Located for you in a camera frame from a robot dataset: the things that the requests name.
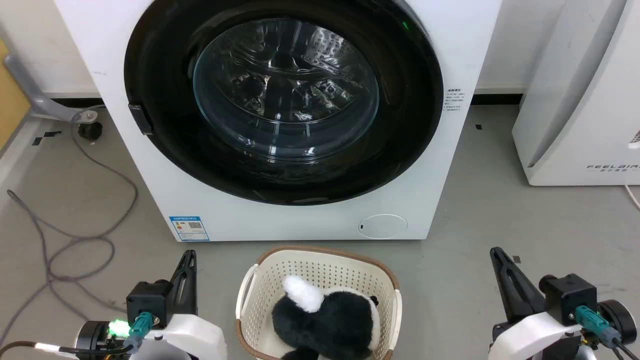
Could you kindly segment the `grey metal chair leg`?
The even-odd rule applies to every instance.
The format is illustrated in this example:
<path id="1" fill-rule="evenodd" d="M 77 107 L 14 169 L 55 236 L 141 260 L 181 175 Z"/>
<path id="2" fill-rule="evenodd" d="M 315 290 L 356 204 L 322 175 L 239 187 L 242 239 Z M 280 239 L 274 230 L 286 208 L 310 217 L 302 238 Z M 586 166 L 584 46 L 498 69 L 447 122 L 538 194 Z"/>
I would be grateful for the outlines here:
<path id="1" fill-rule="evenodd" d="M 3 65 L 29 101 L 32 116 L 80 125 L 98 121 L 98 112 L 94 110 L 67 107 L 46 96 L 16 55 L 5 55 Z"/>

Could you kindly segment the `white air purifier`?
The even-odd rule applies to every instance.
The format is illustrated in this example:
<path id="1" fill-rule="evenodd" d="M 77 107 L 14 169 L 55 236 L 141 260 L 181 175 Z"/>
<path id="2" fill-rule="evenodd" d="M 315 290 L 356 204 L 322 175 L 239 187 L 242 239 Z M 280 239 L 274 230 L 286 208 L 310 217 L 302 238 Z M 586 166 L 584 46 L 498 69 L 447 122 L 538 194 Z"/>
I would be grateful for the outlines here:
<path id="1" fill-rule="evenodd" d="M 531 186 L 640 186 L 640 0 L 566 0 L 512 136 Z"/>

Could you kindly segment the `white front-load washing machine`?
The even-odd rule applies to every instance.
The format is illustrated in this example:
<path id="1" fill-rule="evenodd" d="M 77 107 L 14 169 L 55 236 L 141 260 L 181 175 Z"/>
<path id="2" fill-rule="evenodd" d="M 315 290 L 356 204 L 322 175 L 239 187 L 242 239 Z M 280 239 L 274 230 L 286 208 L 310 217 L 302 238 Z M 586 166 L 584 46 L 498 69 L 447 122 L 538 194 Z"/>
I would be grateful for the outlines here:
<path id="1" fill-rule="evenodd" d="M 210 242 L 364 240 L 358 225 L 378 214 L 407 221 L 392 239 L 427 237 L 503 0 L 394 0 L 425 32 L 447 89 L 466 94 L 443 111 L 426 150 L 384 186 L 340 202 L 278 205 L 224 193 L 192 177 L 143 135 L 128 108 L 124 60 L 131 35 L 155 0 L 54 0 L 94 85 L 171 232 L 169 217 L 200 217 Z"/>

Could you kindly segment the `small text sticker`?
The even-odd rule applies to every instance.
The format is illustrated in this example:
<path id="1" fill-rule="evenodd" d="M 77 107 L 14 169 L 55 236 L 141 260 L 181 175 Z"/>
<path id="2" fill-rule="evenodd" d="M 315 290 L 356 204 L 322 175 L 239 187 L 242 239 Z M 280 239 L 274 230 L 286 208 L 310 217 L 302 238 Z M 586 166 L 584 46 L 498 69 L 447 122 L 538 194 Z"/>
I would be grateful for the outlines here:
<path id="1" fill-rule="evenodd" d="M 442 110 L 444 112 L 459 112 L 466 102 L 466 93 L 462 88 L 449 88 L 445 92 Z"/>

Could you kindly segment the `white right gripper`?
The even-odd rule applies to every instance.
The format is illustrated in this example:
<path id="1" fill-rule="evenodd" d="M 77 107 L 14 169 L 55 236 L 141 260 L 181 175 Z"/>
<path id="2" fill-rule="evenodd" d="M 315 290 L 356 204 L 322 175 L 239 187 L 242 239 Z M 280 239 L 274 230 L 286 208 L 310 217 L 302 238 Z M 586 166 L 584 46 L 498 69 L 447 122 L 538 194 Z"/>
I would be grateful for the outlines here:
<path id="1" fill-rule="evenodd" d="M 564 325 L 544 312 L 545 298 L 512 258 L 500 247 L 491 248 L 489 257 L 507 322 L 493 327 L 487 360 L 585 360 L 575 314 L 569 313 Z"/>

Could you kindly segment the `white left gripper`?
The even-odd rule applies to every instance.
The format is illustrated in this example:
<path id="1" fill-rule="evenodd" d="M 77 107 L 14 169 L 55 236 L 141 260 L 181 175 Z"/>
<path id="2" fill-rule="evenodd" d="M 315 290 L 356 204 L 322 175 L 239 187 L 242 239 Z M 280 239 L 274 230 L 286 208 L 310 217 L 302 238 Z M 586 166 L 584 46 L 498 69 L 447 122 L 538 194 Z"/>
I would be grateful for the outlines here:
<path id="1" fill-rule="evenodd" d="M 197 253 L 186 250 L 170 283 L 173 316 L 163 329 L 153 329 L 131 360 L 228 360 L 224 333 L 198 317 Z"/>

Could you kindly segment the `blue energy label sticker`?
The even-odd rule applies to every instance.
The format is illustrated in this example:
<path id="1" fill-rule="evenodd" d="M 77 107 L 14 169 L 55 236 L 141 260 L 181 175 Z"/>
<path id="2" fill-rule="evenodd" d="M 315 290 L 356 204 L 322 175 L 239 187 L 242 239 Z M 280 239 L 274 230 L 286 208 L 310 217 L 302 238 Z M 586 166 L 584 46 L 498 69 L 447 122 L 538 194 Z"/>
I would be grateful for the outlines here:
<path id="1" fill-rule="evenodd" d="M 200 216 L 170 216 L 168 219 L 174 237 L 179 242 L 199 243 L 211 240 Z"/>

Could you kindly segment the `round white filter cover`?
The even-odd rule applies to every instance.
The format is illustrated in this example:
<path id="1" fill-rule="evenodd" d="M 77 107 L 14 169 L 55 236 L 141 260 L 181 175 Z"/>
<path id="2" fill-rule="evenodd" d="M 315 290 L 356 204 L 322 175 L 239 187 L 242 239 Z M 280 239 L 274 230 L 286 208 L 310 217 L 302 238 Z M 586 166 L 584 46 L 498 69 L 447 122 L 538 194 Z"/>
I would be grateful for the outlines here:
<path id="1" fill-rule="evenodd" d="M 359 233 L 374 240 L 395 239 L 408 228 L 406 219 L 395 214 L 375 214 L 363 219 L 358 225 Z"/>

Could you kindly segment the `yellow wooden board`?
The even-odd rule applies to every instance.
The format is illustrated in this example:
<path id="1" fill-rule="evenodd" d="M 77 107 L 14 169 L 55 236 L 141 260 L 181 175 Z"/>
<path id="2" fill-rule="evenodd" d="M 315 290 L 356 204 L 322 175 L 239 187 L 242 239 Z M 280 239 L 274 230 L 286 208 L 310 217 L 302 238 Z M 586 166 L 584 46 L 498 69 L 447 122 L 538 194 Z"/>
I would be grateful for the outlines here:
<path id="1" fill-rule="evenodd" d="M 31 105 L 3 60 L 10 54 L 0 37 L 0 154 L 13 139 Z"/>

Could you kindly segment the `black caster wheel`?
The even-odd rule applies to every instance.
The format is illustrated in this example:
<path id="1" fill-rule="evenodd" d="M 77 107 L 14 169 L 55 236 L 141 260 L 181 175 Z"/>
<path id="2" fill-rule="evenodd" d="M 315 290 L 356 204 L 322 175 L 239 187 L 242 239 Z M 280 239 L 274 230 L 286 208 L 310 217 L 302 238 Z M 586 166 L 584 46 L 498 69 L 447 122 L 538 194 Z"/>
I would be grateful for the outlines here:
<path id="1" fill-rule="evenodd" d="M 97 141 L 103 134 L 103 125 L 100 121 L 93 123 L 80 123 L 77 129 L 78 136 L 87 141 Z"/>

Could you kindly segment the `round black glass washer door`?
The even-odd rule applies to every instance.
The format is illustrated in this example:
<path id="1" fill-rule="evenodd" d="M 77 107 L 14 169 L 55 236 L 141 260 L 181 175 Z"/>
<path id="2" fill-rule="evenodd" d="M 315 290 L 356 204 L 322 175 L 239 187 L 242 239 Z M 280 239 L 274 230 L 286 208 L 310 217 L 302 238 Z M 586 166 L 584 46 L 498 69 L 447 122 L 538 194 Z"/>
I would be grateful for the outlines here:
<path id="1" fill-rule="evenodd" d="M 274 205 L 390 183 L 443 112 L 434 48 L 395 0 L 155 0 L 123 77 L 165 157 L 218 191 Z"/>

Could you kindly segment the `cream laundry basket brown rim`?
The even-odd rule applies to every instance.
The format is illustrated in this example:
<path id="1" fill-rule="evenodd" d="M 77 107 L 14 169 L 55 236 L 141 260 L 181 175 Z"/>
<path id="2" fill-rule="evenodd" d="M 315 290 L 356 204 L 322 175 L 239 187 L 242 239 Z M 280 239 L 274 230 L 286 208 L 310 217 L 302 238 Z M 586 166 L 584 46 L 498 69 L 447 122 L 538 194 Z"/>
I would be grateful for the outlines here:
<path id="1" fill-rule="evenodd" d="M 379 260 L 340 250 L 282 246 L 261 255 L 245 273 L 235 304 L 238 342 L 255 360 L 281 360 L 291 351 L 274 331 L 272 310 L 285 294 L 285 276 L 300 276 L 330 290 L 352 289 L 378 300 L 379 341 L 368 360 L 393 360 L 403 301 L 391 269 Z"/>

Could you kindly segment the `black and white plush toy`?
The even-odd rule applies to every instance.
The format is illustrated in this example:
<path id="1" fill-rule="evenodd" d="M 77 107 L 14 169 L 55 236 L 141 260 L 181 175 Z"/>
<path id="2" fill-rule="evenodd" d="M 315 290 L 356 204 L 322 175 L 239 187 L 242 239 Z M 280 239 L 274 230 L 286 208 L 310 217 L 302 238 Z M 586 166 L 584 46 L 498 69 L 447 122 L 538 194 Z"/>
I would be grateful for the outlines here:
<path id="1" fill-rule="evenodd" d="M 376 296 L 321 289 L 297 275 L 287 275 L 282 287 L 271 312 L 274 332 L 291 347 L 281 360 L 371 360 L 381 338 Z"/>

